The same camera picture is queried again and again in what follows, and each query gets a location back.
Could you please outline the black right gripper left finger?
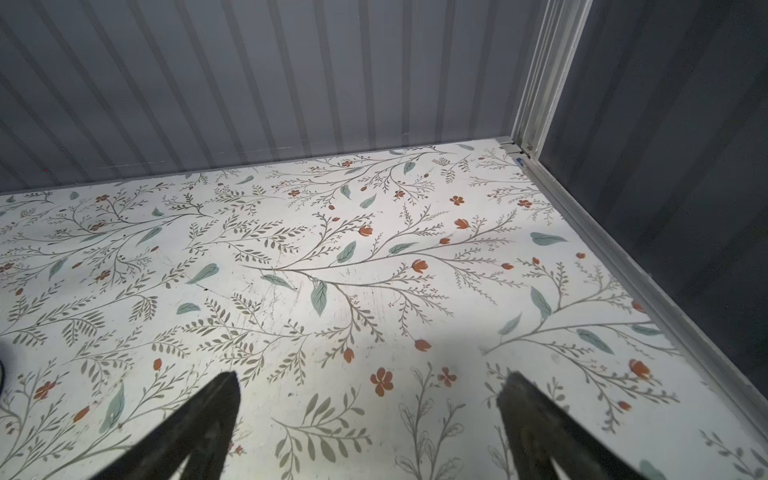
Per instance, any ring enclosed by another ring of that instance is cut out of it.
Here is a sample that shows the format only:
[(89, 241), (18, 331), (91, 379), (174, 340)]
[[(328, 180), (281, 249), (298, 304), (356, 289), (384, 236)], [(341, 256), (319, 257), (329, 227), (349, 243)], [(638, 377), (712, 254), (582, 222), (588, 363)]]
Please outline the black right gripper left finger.
[(164, 480), (221, 477), (241, 402), (237, 374), (222, 372), (97, 479)]

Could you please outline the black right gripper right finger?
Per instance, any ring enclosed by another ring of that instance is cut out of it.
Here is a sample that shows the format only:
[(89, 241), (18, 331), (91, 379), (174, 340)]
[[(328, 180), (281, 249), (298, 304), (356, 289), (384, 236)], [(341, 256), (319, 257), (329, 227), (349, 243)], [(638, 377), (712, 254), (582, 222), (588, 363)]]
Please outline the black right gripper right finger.
[(584, 429), (522, 373), (497, 397), (520, 479), (636, 479), (643, 476)]

